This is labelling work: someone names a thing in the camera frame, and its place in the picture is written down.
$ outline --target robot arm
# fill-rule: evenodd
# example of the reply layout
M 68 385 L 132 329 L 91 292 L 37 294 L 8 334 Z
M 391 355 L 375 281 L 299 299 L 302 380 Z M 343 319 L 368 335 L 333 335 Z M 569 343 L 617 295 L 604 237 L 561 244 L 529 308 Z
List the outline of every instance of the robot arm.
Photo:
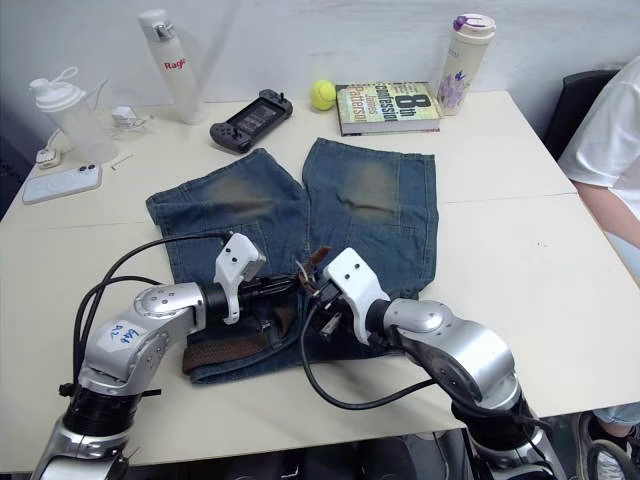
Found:
M 351 248 L 323 276 L 325 287 L 336 289 L 353 312 L 353 331 L 361 343 L 376 338 L 401 345 L 451 397 L 452 412 L 467 425 L 474 460 L 486 478 L 566 478 L 538 426 L 542 422 L 533 418 L 522 394 L 513 355 L 495 332 L 456 317 L 439 302 L 390 301 Z M 333 302 L 336 294 L 328 297 Z
M 84 479 L 120 478 L 137 405 L 165 352 L 207 322 L 235 323 L 243 294 L 239 286 L 252 280 L 264 261 L 247 237 L 234 234 L 216 260 L 216 283 L 149 288 L 98 329 L 87 345 L 70 405 L 31 478 L 69 480 L 79 472 Z M 244 291 L 247 297 L 260 294 L 260 282 Z
M 249 281 L 263 262 L 253 244 L 235 234 L 216 261 L 218 283 L 147 289 L 103 325 L 90 340 L 78 387 L 32 478 L 121 478 L 137 404 L 166 350 L 207 322 L 235 323 L 242 303 L 297 287 L 287 276 Z M 323 275 L 325 287 L 332 289 L 328 296 L 314 295 L 323 309 L 342 298 L 361 343 L 382 338 L 403 346 L 449 394 L 454 415 L 469 428 L 486 478 L 565 479 L 544 431 L 522 423 L 532 414 L 511 351 L 498 335 L 456 317 L 442 303 L 390 301 L 353 249 L 338 255 Z

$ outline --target tennis ball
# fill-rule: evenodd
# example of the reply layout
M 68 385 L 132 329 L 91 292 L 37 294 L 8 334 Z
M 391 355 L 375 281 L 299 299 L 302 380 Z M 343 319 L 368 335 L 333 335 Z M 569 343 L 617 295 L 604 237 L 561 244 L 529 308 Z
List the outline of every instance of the tennis ball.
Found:
M 329 110 L 336 103 L 336 87 L 329 80 L 318 80 L 311 87 L 311 103 L 318 110 Z

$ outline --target shaker bottle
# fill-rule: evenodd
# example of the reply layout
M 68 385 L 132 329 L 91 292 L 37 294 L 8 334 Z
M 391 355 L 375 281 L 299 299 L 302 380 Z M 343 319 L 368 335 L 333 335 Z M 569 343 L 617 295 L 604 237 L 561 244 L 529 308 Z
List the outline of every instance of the shaker bottle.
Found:
M 453 21 L 451 44 L 438 87 L 438 101 L 445 115 L 460 110 L 489 42 L 496 22 L 485 15 L 467 13 Z
M 191 125 L 202 122 L 206 116 L 204 103 L 191 70 L 191 60 L 184 53 L 167 12 L 148 10 L 138 15 L 138 21 L 182 121 Z
M 118 147 L 93 115 L 87 92 L 67 80 L 78 73 L 69 67 L 54 80 L 38 78 L 29 84 L 36 106 L 56 123 L 87 162 L 104 163 L 118 155 Z

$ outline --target clear plastic bottle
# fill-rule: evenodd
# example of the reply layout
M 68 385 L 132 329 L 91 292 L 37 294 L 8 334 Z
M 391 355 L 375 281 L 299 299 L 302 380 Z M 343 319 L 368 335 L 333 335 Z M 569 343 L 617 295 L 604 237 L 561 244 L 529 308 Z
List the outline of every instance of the clear plastic bottle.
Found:
M 138 21 L 182 121 L 191 125 L 202 122 L 206 114 L 200 89 L 167 12 L 148 10 L 138 15 Z
M 29 88 L 36 97 L 37 107 L 69 137 L 87 162 L 108 162 L 118 155 L 118 147 L 94 116 L 86 100 L 87 92 L 61 81 L 76 73 L 78 69 L 70 67 L 54 80 L 34 80 Z

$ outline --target power adapter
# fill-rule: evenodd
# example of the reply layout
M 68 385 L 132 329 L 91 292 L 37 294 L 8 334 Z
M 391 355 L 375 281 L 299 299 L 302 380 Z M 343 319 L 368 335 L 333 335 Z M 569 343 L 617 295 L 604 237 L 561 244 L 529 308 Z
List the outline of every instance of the power adapter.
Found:
M 133 128 L 138 123 L 138 116 L 129 105 L 119 105 L 114 108 L 111 118 L 117 128 Z

